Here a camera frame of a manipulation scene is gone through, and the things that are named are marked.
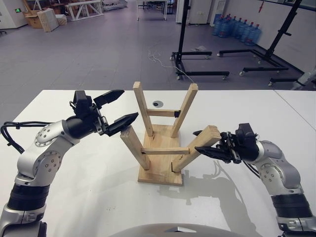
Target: plywood board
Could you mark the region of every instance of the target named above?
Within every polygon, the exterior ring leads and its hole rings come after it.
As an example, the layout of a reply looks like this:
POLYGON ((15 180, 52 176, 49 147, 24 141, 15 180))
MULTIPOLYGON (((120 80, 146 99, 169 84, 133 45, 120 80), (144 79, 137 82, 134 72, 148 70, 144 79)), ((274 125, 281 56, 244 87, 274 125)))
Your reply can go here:
MULTIPOLYGON (((179 147, 179 135, 171 138, 171 125, 153 124, 153 135, 145 134, 144 148, 179 147)), ((171 162, 177 155, 148 155, 150 169, 139 168, 138 182, 182 186, 181 172, 172 172, 171 162)))

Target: white wall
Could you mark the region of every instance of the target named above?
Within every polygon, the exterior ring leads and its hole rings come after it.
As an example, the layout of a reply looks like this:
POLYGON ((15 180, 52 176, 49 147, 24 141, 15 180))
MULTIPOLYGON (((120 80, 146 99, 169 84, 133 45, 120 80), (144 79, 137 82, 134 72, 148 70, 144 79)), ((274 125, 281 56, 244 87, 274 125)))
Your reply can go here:
POLYGON ((14 22, 2 0, 0 0, 0 12, 0 29, 7 29, 9 28, 8 26, 14 26, 14 22))
MULTIPOLYGON (((262 34, 258 45, 268 49, 291 7, 265 2, 259 13, 261 3, 258 0, 230 0, 225 14, 260 24, 262 34)), ((292 36, 283 35, 274 54, 304 72, 312 70, 316 65, 316 12, 299 8, 288 32, 292 36)))
POLYGON ((27 24, 27 21, 25 20, 23 13, 15 12, 15 9, 17 8, 20 8, 22 11, 26 11, 26 8, 21 0, 3 0, 3 2, 10 16, 12 17, 15 27, 24 26, 27 24))

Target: cardboard box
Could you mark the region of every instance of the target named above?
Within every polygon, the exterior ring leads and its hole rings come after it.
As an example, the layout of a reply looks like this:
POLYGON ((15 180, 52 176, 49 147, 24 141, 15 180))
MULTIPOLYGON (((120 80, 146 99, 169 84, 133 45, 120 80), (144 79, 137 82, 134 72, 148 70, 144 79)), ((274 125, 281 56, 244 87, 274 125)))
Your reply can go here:
POLYGON ((30 26, 35 29, 42 29, 43 26, 41 25, 40 19, 38 17, 38 12, 39 10, 31 10, 22 13, 30 26))
POLYGON ((67 25, 67 17, 63 14, 57 14, 56 15, 56 18, 57 18, 57 21, 58 21, 58 24, 60 26, 64 26, 64 25, 67 25))
POLYGON ((59 26, 54 10, 51 8, 39 11, 38 16, 45 32, 51 32, 59 26))

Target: white cabinet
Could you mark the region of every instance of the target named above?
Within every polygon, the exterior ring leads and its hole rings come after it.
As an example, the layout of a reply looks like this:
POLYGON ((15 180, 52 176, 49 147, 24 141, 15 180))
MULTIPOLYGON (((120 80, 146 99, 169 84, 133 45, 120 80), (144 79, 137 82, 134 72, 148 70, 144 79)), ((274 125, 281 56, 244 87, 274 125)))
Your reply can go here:
POLYGON ((18 28, 27 24, 22 12, 15 12, 20 8, 26 11, 21 0, 0 0, 0 29, 18 28))

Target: black cable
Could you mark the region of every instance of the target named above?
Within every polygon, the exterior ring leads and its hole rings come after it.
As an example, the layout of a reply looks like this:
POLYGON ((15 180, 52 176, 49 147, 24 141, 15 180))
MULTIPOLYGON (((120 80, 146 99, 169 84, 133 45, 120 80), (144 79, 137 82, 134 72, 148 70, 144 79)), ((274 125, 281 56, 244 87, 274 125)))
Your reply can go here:
POLYGON ((259 176, 259 172, 252 166, 250 166, 250 164, 246 163, 243 161, 243 163, 246 165, 246 167, 254 174, 256 175, 258 178, 260 178, 259 176))
POLYGON ((7 121, 1 126, 0 132, 3 137, 8 141, 8 146, 13 146, 20 154, 24 152, 24 149, 17 144, 13 138, 10 136, 7 128, 15 127, 16 129, 20 129, 21 127, 45 127, 46 125, 51 124, 50 122, 41 122, 41 121, 28 121, 28 122, 11 122, 7 121))

